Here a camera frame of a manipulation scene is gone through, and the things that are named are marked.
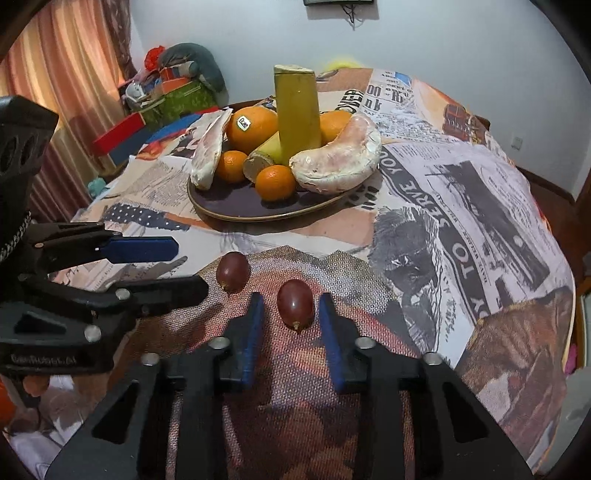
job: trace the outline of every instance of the blue gripper pad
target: blue gripper pad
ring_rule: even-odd
[[[264,320],[262,295],[254,292],[246,313],[228,322],[223,336],[232,344],[231,355],[219,367],[220,380],[227,385],[227,391],[242,391],[254,383]]]
[[[178,243],[171,236],[117,236],[100,253],[111,263],[167,262],[178,255]]]
[[[359,393],[366,388],[368,368],[355,352],[359,331],[353,320],[337,315],[330,293],[318,303],[318,321],[326,349],[330,380],[339,394]]]

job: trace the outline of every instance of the gray pillow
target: gray pillow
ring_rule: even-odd
[[[179,43],[164,50],[158,57],[158,66],[162,69],[189,61],[193,62],[189,67],[191,78],[199,80],[214,92],[219,93],[226,87],[211,52],[196,43]]]

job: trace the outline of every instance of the orange curtain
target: orange curtain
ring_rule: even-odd
[[[92,142],[124,117],[123,81],[100,0],[53,0],[0,64],[0,96],[22,95],[60,115],[31,194],[44,221],[69,220],[90,202],[86,185],[112,168]]]

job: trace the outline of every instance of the dark brown plate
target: dark brown plate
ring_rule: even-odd
[[[281,202],[264,202],[250,182],[230,185],[213,179],[212,187],[204,192],[187,181],[187,193],[198,212],[230,222],[270,222],[303,215],[327,207],[344,193],[332,197],[312,192],[295,192]]]

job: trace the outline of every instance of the tablecloth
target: tablecloth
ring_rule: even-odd
[[[172,235],[178,257],[145,265],[101,261],[60,272],[56,281],[101,290],[122,279],[200,272],[210,297],[142,319],[111,375],[52,379],[43,411],[67,441],[131,361],[218,335],[257,289],[268,326],[253,391],[226,399],[230,476],[350,478],[358,399],[332,391],[316,324],[298,336],[278,320],[276,290],[297,277],[316,297],[331,291],[341,313],[392,351],[444,356],[535,470],[566,392],[574,282],[528,182],[476,117],[418,79],[340,69],[317,80],[322,111],[359,111],[376,122],[384,143],[379,171],[326,210],[225,223],[198,215],[186,193],[190,156],[218,113],[167,137],[152,157],[144,152],[147,160],[131,162],[80,220],[102,219],[124,235]],[[263,104],[274,108],[272,98]],[[215,266],[232,250],[251,255],[254,274],[243,294],[228,299]],[[405,436],[411,475],[410,427]],[[31,444],[22,443],[12,444],[26,461]]]

